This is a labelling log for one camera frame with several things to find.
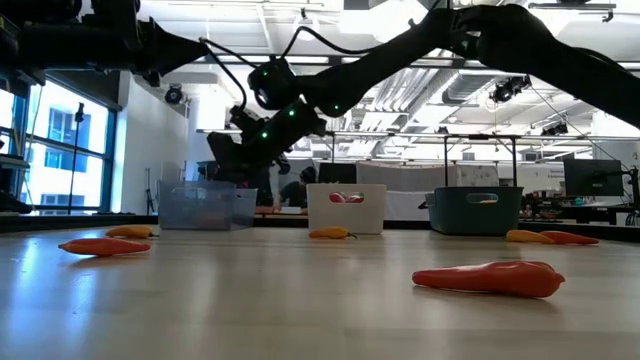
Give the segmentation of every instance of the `computer monitor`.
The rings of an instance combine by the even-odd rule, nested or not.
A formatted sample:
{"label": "computer monitor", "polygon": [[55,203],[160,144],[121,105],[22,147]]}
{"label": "computer monitor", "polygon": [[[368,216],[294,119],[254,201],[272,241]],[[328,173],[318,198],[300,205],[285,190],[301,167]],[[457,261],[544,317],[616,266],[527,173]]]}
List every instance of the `computer monitor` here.
{"label": "computer monitor", "polygon": [[564,160],[567,196],[622,196],[622,170],[618,160]]}

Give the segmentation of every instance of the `camera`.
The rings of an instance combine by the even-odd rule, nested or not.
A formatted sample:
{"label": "camera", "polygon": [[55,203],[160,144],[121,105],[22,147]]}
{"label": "camera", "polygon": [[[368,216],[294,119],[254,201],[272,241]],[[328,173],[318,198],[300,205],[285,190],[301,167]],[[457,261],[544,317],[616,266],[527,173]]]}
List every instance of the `camera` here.
{"label": "camera", "polygon": [[182,93],[182,85],[180,84],[171,84],[169,85],[169,90],[164,95],[164,101],[170,105],[178,105],[184,98],[184,94]]}

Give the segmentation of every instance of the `white pillar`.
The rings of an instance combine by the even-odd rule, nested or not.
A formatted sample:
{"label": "white pillar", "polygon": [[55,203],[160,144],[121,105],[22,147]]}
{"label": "white pillar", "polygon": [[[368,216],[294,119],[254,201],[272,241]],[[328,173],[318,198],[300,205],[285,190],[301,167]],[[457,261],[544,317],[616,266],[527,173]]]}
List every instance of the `white pillar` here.
{"label": "white pillar", "polygon": [[197,162],[215,160],[207,143],[207,135],[198,129],[222,130],[227,117],[227,106],[215,92],[200,94],[189,104],[189,149],[187,151],[187,180],[192,180],[198,169]]}

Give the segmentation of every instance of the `cable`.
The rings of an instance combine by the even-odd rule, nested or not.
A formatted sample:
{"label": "cable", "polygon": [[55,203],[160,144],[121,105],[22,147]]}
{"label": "cable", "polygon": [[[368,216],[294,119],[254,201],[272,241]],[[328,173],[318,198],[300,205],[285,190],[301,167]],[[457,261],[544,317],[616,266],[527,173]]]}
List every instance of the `cable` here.
{"label": "cable", "polygon": [[370,53],[371,51],[373,51],[373,49],[375,49],[378,46],[374,46],[372,48],[367,48],[367,49],[361,49],[361,50],[349,50],[349,49],[345,49],[343,47],[340,47],[334,43],[332,43],[331,41],[327,40],[325,37],[323,37],[322,35],[318,34],[315,30],[308,28],[306,26],[300,26],[296,29],[296,32],[293,33],[293,37],[291,38],[291,41],[289,41],[289,45],[287,45],[287,48],[284,50],[284,52],[282,53],[282,55],[280,55],[280,58],[284,58],[285,56],[287,56],[287,54],[289,54],[289,51],[291,51],[291,48],[293,47],[293,44],[296,42],[296,40],[298,39],[298,35],[300,34],[301,31],[305,31],[308,32],[309,34],[313,35],[313,37],[315,37],[316,39],[318,39],[318,41],[320,41],[321,43],[323,43],[324,45],[328,46],[329,48],[346,54],[346,55],[362,55],[362,54],[367,54]]}
{"label": "cable", "polygon": [[254,64],[251,61],[249,61],[249,60],[245,59],[244,57],[242,57],[242,55],[240,55],[240,54],[238,54],[238,53],[236,53],[236,52],[234,52],[232,50],[229,50],[228,48],[226,48],[226,47],[224,47],[222,45],[216,44],[216,43],[214,43],[213,41],[211,41],[211,40],[209,40],[207,38],[200,38],[200,42],[209,44],[209,45],[213,46],[214,48],[217,48],[217,49],[220,49],[220,50],[226,52],[229,55],[233,55],[236,58],[238,58],[238,60],[242,61],[243,63],[245,63],[245,64],[247,64],[249,66],[251,66],[254,69],[258,67],[256,64]]}
{"label": "cable", "polygon": [[[210,43],[210,41],[205,39],[205,38],[200,38],[200,42],[201,43],[205,43],[205,44],[209,44]],[[242,86],[242,84],[240,84],[240,81],[238,81],[238,79],[235,76],[233,76],[233,74],[231,73],[229,68],[227,68],[226,65],[222,63],[222,61],[220,61],[218,56],[216,56],[216,54],[211,50],[211,48],[207,46],[207,50],[209,51],[209,55],[211,55],[213,60],[218,64],[218,66],[220,66],[222,71],[224,71],[225,74],[227,74],[227,76],[229,76],[229,78],[231,78],[231,80],[240,89],[240,92],[242,93],[242,103],[240,104],[240,109],[244,109],[245,106],[247,106],[247,93],[246,93],[246,91],[244,91],[244,87]]]}

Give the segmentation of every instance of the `table surface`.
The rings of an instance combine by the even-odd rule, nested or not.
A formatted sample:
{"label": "table surface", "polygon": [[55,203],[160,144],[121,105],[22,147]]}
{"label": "table surface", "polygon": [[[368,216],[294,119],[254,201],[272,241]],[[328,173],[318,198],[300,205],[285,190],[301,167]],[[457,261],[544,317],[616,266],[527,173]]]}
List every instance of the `table surface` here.
{"label": "table surface", "polygon": [[[385,231],[165,231],[149,253],[57,248],[103,230],[0,239],[1,359],[640,358],[640,247]],[[546,300],[414,287],[437,266],[546,261]]]}

